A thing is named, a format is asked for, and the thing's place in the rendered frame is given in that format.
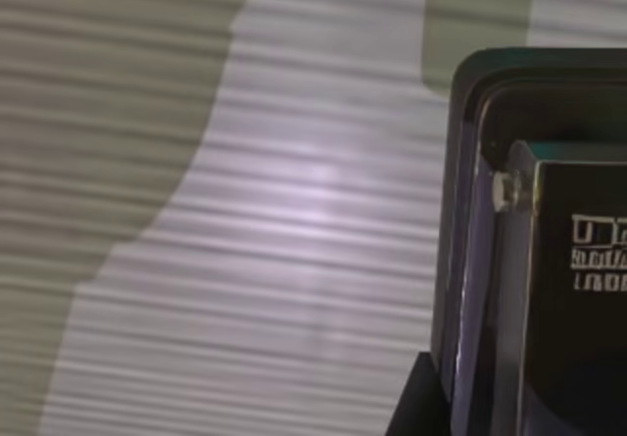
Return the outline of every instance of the striped surface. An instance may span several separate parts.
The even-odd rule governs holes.
[[[620,45],[624,2],[528,39]],[[2,436],[382,434],[433,293],[424,9],[0,0]]]

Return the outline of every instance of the corrugated wall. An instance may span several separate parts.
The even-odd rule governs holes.
[[[621,44],[624,2],[527,37]],[[428,343],[425,9],[0,0],[0,435],[382,434]]]

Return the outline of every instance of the logo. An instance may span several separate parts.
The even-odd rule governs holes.
[[[576,291],[627,292],[627,218],[572,216]]]

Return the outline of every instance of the black device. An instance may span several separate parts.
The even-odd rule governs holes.
[[[627,434],[623,323],[627,50],[471,56],[451,99],[431,350],[388,436]]]

